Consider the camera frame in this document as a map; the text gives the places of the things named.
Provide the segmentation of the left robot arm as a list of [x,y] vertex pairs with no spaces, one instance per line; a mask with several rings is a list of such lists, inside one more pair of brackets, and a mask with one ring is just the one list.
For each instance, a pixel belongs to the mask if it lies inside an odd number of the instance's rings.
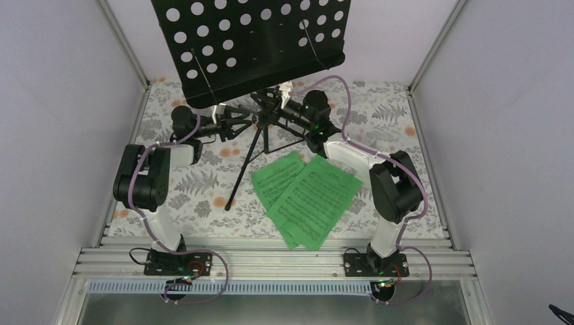
[[234,139],[252,125],[250,111],[226,104],[210,108],[206,116],[180,105],[171,113],[173,133],[167,142],[125,147],[112,187],[113,197],[137,213],[152,238],[152,249],[164,252],[161,264],[171,274],[188,265],[184,239],[169,215],[165,201],[170,172],[199,162],[203,137]]

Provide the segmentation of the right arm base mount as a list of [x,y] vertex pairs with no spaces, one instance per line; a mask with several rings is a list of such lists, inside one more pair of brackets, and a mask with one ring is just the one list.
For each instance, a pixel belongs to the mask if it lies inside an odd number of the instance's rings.
[[410,275],[406,255],[395,251],[389,257],[379,257],[368,251],[348,248],[343,254],[343,267],[348,278],[376,278],[370,281],[370,295],[375,302],[389,302],[395,287]]

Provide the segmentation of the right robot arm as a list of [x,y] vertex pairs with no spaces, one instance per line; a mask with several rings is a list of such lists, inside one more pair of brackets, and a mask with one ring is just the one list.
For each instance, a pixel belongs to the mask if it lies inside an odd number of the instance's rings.
[[407,259],[400,245],[409,221],[428,210],[428,194],[413,162],[404,151],[389,154],[352,140],[330,120],[323,91],[311,90],[298,103],[291,91],[259,92],[261,122],[276,125],[303,140],[315,154],[342,163],[370,187],[378,224],[361,262],[352,262],[349,276],[406,276]]

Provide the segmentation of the black perforated music stand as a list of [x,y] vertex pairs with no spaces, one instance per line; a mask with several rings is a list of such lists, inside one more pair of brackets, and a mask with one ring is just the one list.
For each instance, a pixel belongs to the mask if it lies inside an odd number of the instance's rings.
[[264,143],[259,92],[345,61],[348,1],[154,1],[152,7],[185,106],[203,116],[220,103],[247,109],[254,139]]

